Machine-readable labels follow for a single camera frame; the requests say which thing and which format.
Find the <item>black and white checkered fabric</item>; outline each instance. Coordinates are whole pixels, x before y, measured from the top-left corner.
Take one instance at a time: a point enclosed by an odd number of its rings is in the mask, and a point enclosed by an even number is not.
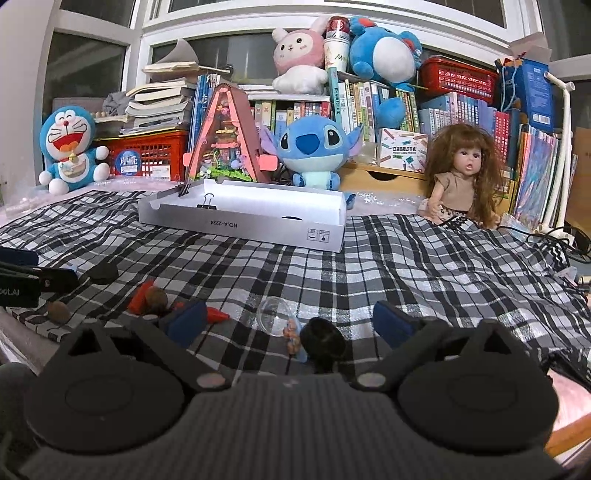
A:
[[[59,342],[81,322],[125,325],[135,289],[157,279],[171,300],[200,298],[232,320],[209,328],[190,350],[232,378],[242,371],[303,373],[282,338],[256,325],[269,296],[286,300],[306,320],[321,316],[348,340],[339,370],[358,374],[388,352],[370,323],[387,300],[413,316],[474,326],[494,318],[539,352],[560,351],[587,374],[590,313],[583,294],[557,271],[559,249],[526,245],[507,233],[479,230],[465,219],[435,227],[418,216],[348,220],[339,254],[263,244],[138,222],[138,192],[92,192],[41,208],[0,229],[0,245],[37,251],[44,265],[76,265],[80,273],[108,258],[120,277],[101,287],[83,283],[59,298],[73,312],[67,325],[37,310],[10,309],[20,322]]]

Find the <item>book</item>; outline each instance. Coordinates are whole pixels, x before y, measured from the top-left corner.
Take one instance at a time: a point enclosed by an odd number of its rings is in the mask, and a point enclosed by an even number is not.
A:
[[[197,88],[197,85],[195,83],[189,82],[186,78],[180,78],[177,80],[171,80],[169,82],[146,83],[145,85],[140,85],[140,86],[137,86],[137,87],[131,89],[129,92],[126,93],[126,95],[128,97],[133,97],[137,93],[140,93],[140,92],[171,89],[171,88],[188,88],[191,90],[195,90],[195,88]]]
[[[161,100],[177,96],[191,97],[194,95],[195,88],[189,87],[172,87],[166,89],[158,89],[145,93],[137,93],[134,95],[135,102],[145,102],[148,100]]]

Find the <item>cardboard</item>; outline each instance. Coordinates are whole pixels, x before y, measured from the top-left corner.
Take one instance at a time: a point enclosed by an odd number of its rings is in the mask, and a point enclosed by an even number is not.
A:
[[[141,199],[139,221],[321,251],[342,248],[342,192],[230,180],[197,181],[182,197],[180,188]]]
[[[523,58],[538,61],[545,65],[550,63],[550,57],[552,56],[552,49],[548,48],[548,40],[546,40],[546,36],[542,32],[536,32],[509,43],[509,49],[513,58],[524,54]]]
[[[392,128],[382,128],[380,132],[380,167],[425,172],[428,135]]]
[[[591,129],[575,130],[573,154],[579,159],[566,207],[566,221],[591,236]]]

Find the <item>white wall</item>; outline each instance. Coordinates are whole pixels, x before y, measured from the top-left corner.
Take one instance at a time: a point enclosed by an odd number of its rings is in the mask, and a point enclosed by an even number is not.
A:
[[[53,18],[61,0],[8,0],[0,8],[0,177],[5,202],[35,185],[41,104]]]

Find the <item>doraemon's mouth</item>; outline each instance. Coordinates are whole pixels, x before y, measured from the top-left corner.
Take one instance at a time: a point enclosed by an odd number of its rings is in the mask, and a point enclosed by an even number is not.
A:
[[[64,135],[63,137],[60,137],[57,140],[54,140],[53,142],[51,142],[51,144],[54,147],[56,147],[60,152],[63,152],[63,151],[71,152],[78,145],[80,145],[80,142],[82,141],[83,136],[84,136],[84,132],[74,132],[71,134]]]

